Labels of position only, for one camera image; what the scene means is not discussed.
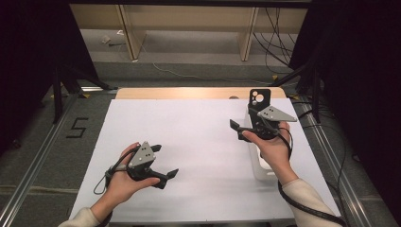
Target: white paper sheet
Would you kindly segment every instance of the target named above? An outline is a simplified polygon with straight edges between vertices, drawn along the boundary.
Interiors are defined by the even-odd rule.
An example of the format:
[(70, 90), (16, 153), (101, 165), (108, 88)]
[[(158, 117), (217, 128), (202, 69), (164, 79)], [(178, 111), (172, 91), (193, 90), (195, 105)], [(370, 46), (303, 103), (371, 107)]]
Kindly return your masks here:
[[(253, 175), (247, 143), (230, 128), (243, 125), (245, 99), (113, 100), (96, 143), (71, 217), (99, 196), (94, 188), (104, 172), (133, 142), (160, 144), (151, 166), (167, 174), (179, 169), (166, 188), (146, 188), (113, 212), (112, 222), (197, 223), (293, 218), (277, 190), (277, 182), (259, 182)], [(271, 105), (296, 116), (290, 101)], [(339, 215), (299, 122), (289, 123), (294, 139), (291, 164)]]

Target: gray carpet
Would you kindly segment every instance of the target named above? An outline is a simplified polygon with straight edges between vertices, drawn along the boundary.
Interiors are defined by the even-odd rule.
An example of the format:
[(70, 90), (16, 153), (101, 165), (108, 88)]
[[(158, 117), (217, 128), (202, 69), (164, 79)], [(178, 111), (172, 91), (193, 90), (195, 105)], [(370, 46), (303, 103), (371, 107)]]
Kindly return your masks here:
[[(193, 65), (193, 64), (158, 64), (159, 67), (173, 71), (180, 76), (170, 72), (162, 72), (152, 64), (135, 63), (110, 63), (96, 62), (96, 70), (102, 81), (117, 87), (174, 87), (174, 86), (266, 86), (272, 83), (272, 75), (276, 75), (266, 69), (265, 66), (227, 66), (227, 65)], [(286, 72), (287, 68), (275, 67), (274, 71)], [(197, 76), (202, 79), (183, 78), (186, 76)], [(254, 81), (232, 81), (246, 78)], [(80, 81), (82, 86), (93, 86), (86, 80)], [(294, 95), (294, 85), (283, 86), (287, 95)], [(109, 104), (114, 98), (110, 94), (92, 94), (87, 98), (79, 98), (68, 114), (66, 122), (61, 130), (56, 143), (48, 154), (46, 161), (36, 178), (34, 186), (26, 197), (12, 226), (57, 226), (58, 223), (69, 217), (77, 190), (80, 187), (86, 167), (91, 159), (96, 145), (104, 117)], [(297, 114), (302, 114), (302, 105), (294, 104)], [(336, 119), (333, 118), (328, 108), (322, 105), (321, 120), (324, 131), (333, 145), (338, 157), (345, 155), (344, 172), (352, 182), (359, 199), (362, 201), (373, 226), (395, 227), (397, 224), (392, 218), (386, 205), (377, 195), (366, 176), (360, 163), (352, 159), (352, 150), (349, 148)], [(32, 118), (30, 125), (26, 128), (21, 139), (22, 147), (10, 148), (0, 159), (0, 205), (3, 207), (12, 193), (12, 187), (17, 185), (24, 176), (27, 167), (39, 149), (53, 120), (54, 106), (51, 98), (51, 90), (44, 98), (44, 107), (38, 108), (37, 114)], [(78, 135), (79, 131), (71, 130), (78, 117), (87, 118), (80, 120), (76, 126), (86, 128), (81, 138), (67, 138), (67, 136)], [(301, 118), (303, 126), (308, 123), (305, 117)], [(337, 176), (332, 174), (324, 157), (321, 147), (314, 137), (311, 128), (305, 129), (305, 135), (322, 169), (325, 179), (336, 185)], [(45, 191), (38, 186), (55, 189)], [(61, 192), (60, 189), (75, 189), (71, 192)], [(333, 196), (339, 201), (339, 196), (332, 190)], [(356, 226), (350, 214), (348, 206), (345, 205), (350, 226)], [(273, 226), (287, 226), (288, 221), (278, 221)]]

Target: floor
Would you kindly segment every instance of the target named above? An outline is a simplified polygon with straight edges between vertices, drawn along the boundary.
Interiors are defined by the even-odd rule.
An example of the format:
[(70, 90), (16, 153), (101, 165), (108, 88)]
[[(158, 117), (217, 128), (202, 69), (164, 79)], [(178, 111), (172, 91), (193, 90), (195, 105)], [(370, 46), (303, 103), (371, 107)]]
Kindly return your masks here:
[[(280, 67), (281, 69), (284, 69), (284, 71), (281, 71), (278, 74), (273, 73), (279, 78), (285, 75), (285, 73), (281, 73), (286, 72), (286, 70), (290, 72), (290, 69), (286, 69), (280, 61), (270, 55), (267, 56), (265, 54), (266, 51), (257, 42), (256, 38), (253, 38), (253, 45), (251, 48), (249, 59), (247, 61), (242, 61), (239, 57), (236, 37), (234, 33), (150, 31), (143, 44), (139, 59), (134, 61), (131, 60), (129, 57), (127, 47), (125, 46), (124, 34), (122, 34), (121, 31), (82, 30), (81, 33), (87, 44), (88, 50), (90, 51), (93, 62), (124, 62), (133, 64), (151, 63), (154, 66), (155, 72), (164, 70), (163, 66), (165, 66), (166, 63), (204, 64), (211, 65), (211, 67), (213, 65), (255, 65), (266, 66), (266, 70), (270, 72), (274, 71), (272, 69), (276, 69), (274, 67)], [(271, 34), (264, 34), (265, 39), (269, 40), (270, 35)], [(263, 40), (260, 34), (256, 34), (256, 36), (262, 41), (262, 43), (266, 43), (266, 41)], [(286, 49), (292, 49), (294, 46), (293, 41), (296, 41), (296, 35), (282, 36), (281, 39), (285, 44)], [(277, 38), (274, 39), (274, 43), (279, 45)], [(271, 52), (276, 54), (281, 61), (286, 62), (288, 60), (287, 53), (284, 54), (281, 48), (270, 48), (270, 50)], [(174, 68), (174, 71), (170, 70), (170, 74), (177, 77), (206, 76), (202, 75), (202, 72), (200, 72), (200, 75), (187, 75), (185, 72), (181, 72), (180, 68)], [(297, 95), (294, 89), (296, 81), (297, 79), (294, 79), (283, 85), (283, 89), (285, 89), (287, 95)], [(51, 103), (51, 98), (49, 98), (50, 96), (51, 91), (49, 92), (49, 96), (46, 96), (47, 98), (44, 99), (45, 104)], [(91, 113), (88, 113), (91, 114), (91, 116), (93, 115), (93, 118), (95, 118), (97, 117), (97, 115), (105, 114), (105, 111), (107, 110), (107, 105), (104, 104), (105, 100), (112, 99), (113, 97), (110, 96), (110, 94), (105, 96), (96, 96), (96, 94), (94, 94), (93, 97), (94, 99), (91, 99), (92, 102), (97, 102), (97, 107), (103, 105), (105, 109), (99, 109), (98, 111), (92, 111)], [(299, 98), (299, 100), (294, 100), (294, 102), (309, 101), (307, 96), (300, 96)], [(82, 104), (82, 101), (79, 100), (74, 105), (75, 106), (73, 106), (72, 112), (74, 112), (74, 114), (78, 114), (79, 112), (83, 112), (83, 110), (80, 108), (80, 105), (91, 107), (91, 105), (95, 104)], [(303, 103), (294, 103), (294, 108), (297, 114), (302, 114), (305, 111), (309, 110), (310, 106)], [(342, 182), (338, 185), (338, 187), (341, 188), (341, 194), (337, 194), (337, 191), (333, 190), (333, 197), (336, 199), (336, 201), (339, 202), (339, 206), (340, 201), (343, 201), (345, 203), (344, 207), (342, 207), (341, 209), (344, 210), (346, 217), (348, 217), (350, 226), (398, 226), (393, 220), (391, 213), (387, 209), (380, 196), (375, 192), (375, 188), (364, 173), (363, 167), (356, 161), (357, 157), (353, 156), (352, 150), (349, 148), (346, 138), (343, 137), (343, 133), (341, 133), (340, 127), (338, 126), (333, 115), (331, 115), (327, 106), (322, 105), (320, 113), (322, 115), (323, 122), (319, 127), (316, 127), (316, 121), (313, 117), (310, 116), (310, 114), (306, 115), (300, 120), (302, 121), (302, 125), (305, 126), (305, 134), (307, 135), (308, 139), (313, 137), (313, 139), (309, 140), (309, 143), (313, 151), (316, 152), (315, 155), (317, 161), (320, 164), (320, 168), (326, 180), (332, 184), (336, 184), (336, 176), (338, 176), (341, 169)], [(29, 161), (34, 159), (36, 151), (40, 149), (43, 145), (42, 141), (45, 141), (46, 133), (52, 130), (51, 124), (45, 121), (46, 118), (49, 117), (52, 117), (52, 110), (43, 110), (38, 112), (36, 120), (33, 121), (26, 130), (25, 143), (30, 144), (29, 151), (24, 155), (18, 153), (18, 151), (15, 150), (13, 151), (13, 153), (10, 152), (7, 157), (12, 162), (8, 162), (6, 166), (2, 165), (0, 167), (0, 179), (2, 179), (0, 180), (0, 204), (3, 204), (3, 207), (12, 195), (12, 192), (15, 189), (16, 185), (19, 183), (19, 179), (21, 179), (21, 177), (26, 174), (27, 166), (29, 166), (30, 164)], [(95, 144), (96, 139), (82, 143)], [(56, 143), (54, 146), (55, 149), (61, 149), (62, 147), (72, 145)], [(79, 146), (80, 143), (77, 143), (76, 145), (73, 145), (71, 149), (78, 149)], [(55, 156), (57, 157), (56, 153), (50, 153), (47, 159), (55, 158)], [(77, 166), (84, 166), (85, 162), (82, 160), (90, 160), (90, 157), (90, 150), (83, 151), (82, 156), (77, 157), (77, 159), (74, 160), (73, 164)], [(23, 158), (25, 158), (26, 161), (23, 165), (21, 165), (21, 159)], [(52, 178), (62, 179), (63, 169), (61, 169), (61, 171), (54, 171), (54, 168), (56, 167), (60, 168), (63, 166), (55, 166), (55, 164), (44, 163), (42, 169), (48, 170), (46, 171), (46, 173), (51, 174), (33, 176), (34, 181), (36, 181), (36, 183), (43, 183), (46, 181), (51, 181)], [(20, 176), (20, 178), (11, 179), (8, 176), (9, 172), (16, 173), (18, 176)], [(84, 172), (78, 172), (76, 174), (83, 175)], [(43, 198), (40, 199), (38, 199), (38, 197), (34, 197), (34, 195), (35, 193), (43, 193), (43, 190), (41, 188), (31, 187), (29, 196), (22, 204), (20, 212), (18, 213), (16, 221), (14, 222), (15, 226), (24, 226), (26, 225), (26, 222), (30, 219), (39, 222), (38, 218), (35, 217), (36, 213), (32, 212), (32, 207), (29, 206), (32, 206), (31, 204), (39, 203), (43, 204), (42, 206), (54, 206), (54, 204), (58, 203), (62, 204), (64, 201), (57, 201), (60, 200), (60, 197), (57, 197), (56, 193), (61, 193), (62, 189), (66, 190), (64, 188), (72, 189), (71, 191), (62, 191), (62, 193), (64, 193), (63, 195), (67, 195), (62, 197), (62, 200), (73, 200), (77, 194), (79, 184), (69, 183), (65, 180), (63, 181), (62, 185), (63, 187), (59, 185), (52, 185), (51, 188), (56, 188), (57, 190), (55, 190), (57, 192), (54, 192), (53, 194), (46, 194)], [(61, 208), (58, 208), (60, 207), (55, 207), (54, 209), (52, 209), (52, 212), (54, 212), (54, 216), (60, 216), (57, 221), (63, 219), (64, 217), (67, 217), (66, 214), (62, 214), (63, 210), (61, 210)], [(45, 220), (40, 221), (42, 222), (41, 225), (35, 223), (31, 226), (46, 226)], [(272, 223), (271, 226), (286, 227), (289, 224), (293, 224), (293, 222), (291, 220), (279, 221)], [(265, 223), (254, 223), (253, 225), (267, 226)], [(231, 223), (220, 224), (219, 226), (251, 226), (251, 224)]]

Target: white sleeve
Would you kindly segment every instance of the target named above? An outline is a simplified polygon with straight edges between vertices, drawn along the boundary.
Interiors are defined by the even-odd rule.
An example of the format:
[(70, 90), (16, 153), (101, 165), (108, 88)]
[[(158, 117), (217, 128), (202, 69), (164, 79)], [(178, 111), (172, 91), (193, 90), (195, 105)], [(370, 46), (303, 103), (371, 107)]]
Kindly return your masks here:
[[(283, 185), (283, 191), (294, 201), (312, 209), (334, 215), (333, 211), (323, 202), (321, 196), (309, 183), (302, 179)], [(340, 227), (339, 224), (310, 215), (290, 205), (298, 227)]]
[(95, 218), (91, 209), (86, 207), (80, 209), (73, 219), (63, 222), (59, 227), (92, 227), (98, 224), (100, 222)]

